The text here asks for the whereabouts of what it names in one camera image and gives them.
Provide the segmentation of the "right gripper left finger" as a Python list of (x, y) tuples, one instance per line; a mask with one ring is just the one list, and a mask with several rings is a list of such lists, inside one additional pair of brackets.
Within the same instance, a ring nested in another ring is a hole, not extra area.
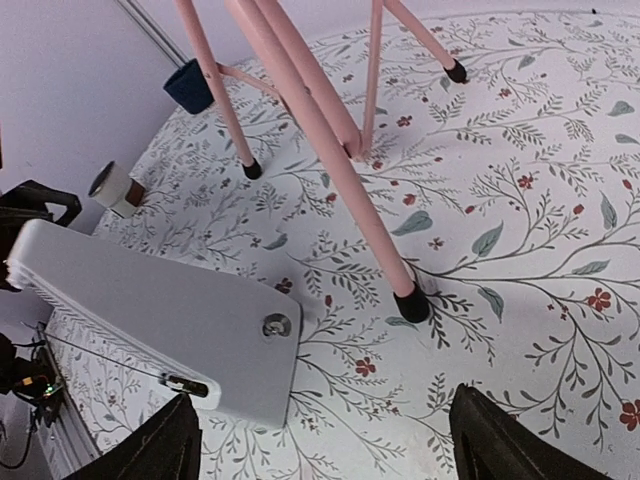
[(197, 480), (201, 442), (191, 397), (178, 394), (117, 447), (68, 477)]

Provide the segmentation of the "white metronome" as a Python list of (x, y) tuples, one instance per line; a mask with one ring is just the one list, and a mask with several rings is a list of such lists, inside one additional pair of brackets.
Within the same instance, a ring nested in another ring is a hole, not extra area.
[(286, 422), (302, 309), (241, 276), (141, 254), (54, 223), (24, 224), (8, 282), (97, 325), (147, 359), (160, 392), (279, 429)]

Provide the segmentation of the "pink music stand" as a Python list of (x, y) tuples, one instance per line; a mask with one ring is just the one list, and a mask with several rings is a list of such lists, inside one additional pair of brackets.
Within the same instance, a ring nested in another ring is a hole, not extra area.
[(389, 282), (400, 315), (408, 322), (426, 321), (431, 303), (409, 273), (351, 162), (363, 159), (373, 141), (383, 13), (389, 11), (434, 56), (454, 83), (466, 83), (464, 66), (455, 59), (400, 1), (371, 4), (369, 59), (364, 125), (357, 127), (305, 40), (276, 1), (229, 1), (236, 24), (271, 79), (266, 84), (215, 60), (194, 4), (176, 4), (196, 60), (236, 147), (246, 177), (256, 179), (261, 167), (240, 126), (223, 79), (239, 79), (280, 101), (298, 123), (339, 195), (358, 225)]

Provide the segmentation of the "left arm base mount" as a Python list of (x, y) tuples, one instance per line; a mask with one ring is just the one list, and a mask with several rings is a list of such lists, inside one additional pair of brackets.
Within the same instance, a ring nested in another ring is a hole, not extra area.
[(50, 427), (58, 418), (64, 384), (44, 340), (13, 343), (1, 335), (1, 394), (13, 393), (35, 408), (36, 420)]

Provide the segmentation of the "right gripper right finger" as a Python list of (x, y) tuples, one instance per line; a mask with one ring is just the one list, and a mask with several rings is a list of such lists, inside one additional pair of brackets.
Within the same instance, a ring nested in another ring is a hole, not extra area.
[(457, 386), (449, 424), (460, 479), (608, 478), (541, 440), (474, 387)]

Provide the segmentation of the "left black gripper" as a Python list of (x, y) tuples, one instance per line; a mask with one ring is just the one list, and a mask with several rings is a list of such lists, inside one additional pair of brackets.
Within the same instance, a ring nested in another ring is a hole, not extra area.
[[(54, 219), (47, 205), (65, 208)], [(27, 180), (1, 195), (1, 289), (14, 290), (7, 281), (6, 260), (24, 224), (33, 219), (52, 221), (58, 225), (70, 225), (82, 212), (78, 196)]]

